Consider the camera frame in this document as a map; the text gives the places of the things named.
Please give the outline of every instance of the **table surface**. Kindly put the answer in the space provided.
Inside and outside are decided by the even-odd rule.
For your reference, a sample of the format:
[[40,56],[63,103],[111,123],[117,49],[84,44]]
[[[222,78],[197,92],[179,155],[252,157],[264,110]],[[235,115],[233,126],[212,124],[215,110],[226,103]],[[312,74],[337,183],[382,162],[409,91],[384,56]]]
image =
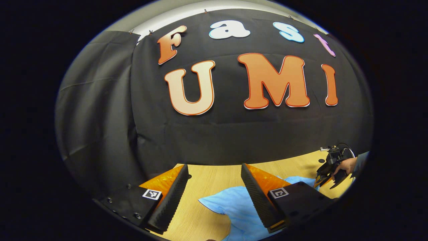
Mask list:
[[[291,176],[315,178],[317,169],[323,164],[318,160],[325,160],[326,156],[325,151],[314,151],[298,157],[251,165],[283,179]],[[172,241],[221,241],[230,232],[229,217],[214,213],[198,199],[230,187],[245,186],[241,179],[241,165],[188,165],[188,168],[192,178],[187,181],[168,230],[163,235],[153,234]],[[352,178],[349,177],[331,190],[330,187],[334,183],[330,181],[320,188],[320,193],[329,198],[340,197],[352,184]]]

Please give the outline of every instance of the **black fabric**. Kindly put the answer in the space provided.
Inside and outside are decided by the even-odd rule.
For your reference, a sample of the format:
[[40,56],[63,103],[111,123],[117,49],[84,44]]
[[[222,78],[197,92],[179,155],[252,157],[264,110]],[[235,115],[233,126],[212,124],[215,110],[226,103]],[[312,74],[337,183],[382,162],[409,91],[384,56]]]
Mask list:
[[[237,20],[248,37],[212,39],[210,25]],[[305,39],[288,41],[273,27],[291,24]],[[157,41],[185,25],[177,55],[163,65]],[[332,57],[313,35],[328,41]],[[56,104],[56,134],[65,164],[95,198],[138,185],[177,163],[237,165],[294,157],[339,142],[355,154],[369,150],[373,113],[364,75],[346,49],[316,29],[287,17],[248,9],[202,13],[169,24],[138,45],[139,35],[103,32],[70,66]],[[279,71],[286,55],[305,61],[308,107],[283,101],[248,110],[248,77],[240,54],[263,54]],[[189,101],[199,99],[192,65],[213,60],[214,104],[199,116],[184,116],[171,104],[165,74],[183,68]],[[322,64],[335,71],[339,103],[326,106],[327,81]]]

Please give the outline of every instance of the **black backdrop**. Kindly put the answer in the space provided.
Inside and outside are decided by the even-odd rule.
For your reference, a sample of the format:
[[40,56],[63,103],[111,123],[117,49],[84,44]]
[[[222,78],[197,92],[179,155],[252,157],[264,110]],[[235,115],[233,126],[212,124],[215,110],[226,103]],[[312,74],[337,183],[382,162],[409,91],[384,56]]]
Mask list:
[[[141,4],[2,2],[7,10],[7,68],[1,88],[6,119],[2,240],[149,240],[116,222],[82,191],[64,166],[53,128],[59,85],[77,53]],[[422,240],[424,193],[419,179],[425,161],[412,147],[423,143],[418,121],[426,118],[420,106],[425,78],[419,71],[426,62],[425,45],[419,45],[426,23],[423,6],[334,0],[290,0],[286,5],[347,46],[368,75],[377,115],[370,161],[353,187],[331,213],[277,240]]]
[[[212,39],[210,25],[240,21],[251,32],[245,38]],[[303,43],[288,41],[273,27],[291,24]],[[158,39],[185,25],[177,55],[159,65]],[[331,56],[313,35],[328,41]],[[75,178],[95,196],[128,183],[139,184],[177,163],[239,165],[294,157],[339,142],[356,154],[368,151],[373,111],[366,80],[355,60],[337,41],[290,18],[249,9],[201,13],[145,36],[103,32],[70,66],[56,104],[57,139],[63,159]],[[305,61],[307,107],[270,105],[248,110],[248,77],[240,54],[263,54],[281,69],[287,55]],[[213,60],[214,104],[198,116],[172,107],[164,76],[187,69],[184,89],[189,101],[200,96],[192,65]],[[339,103],[327,106],[322,64],[335,69]],[[264,96],[270,98],[266,89]]]

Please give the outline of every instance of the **blue cloth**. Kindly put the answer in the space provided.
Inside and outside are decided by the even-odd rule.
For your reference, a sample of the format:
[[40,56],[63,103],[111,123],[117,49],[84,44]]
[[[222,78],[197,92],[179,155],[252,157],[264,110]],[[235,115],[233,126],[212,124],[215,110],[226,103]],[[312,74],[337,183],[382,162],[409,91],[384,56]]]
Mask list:
[[[289,177],[285,181],[294,184],[303,181],[312,186],[315,179]],[[258,241],[280,231],[269,233],[257,215],[256,208],[245,187],[231,187],[217,194],[199,199],[205,207],[230,218],[230,233],[222,241]]]

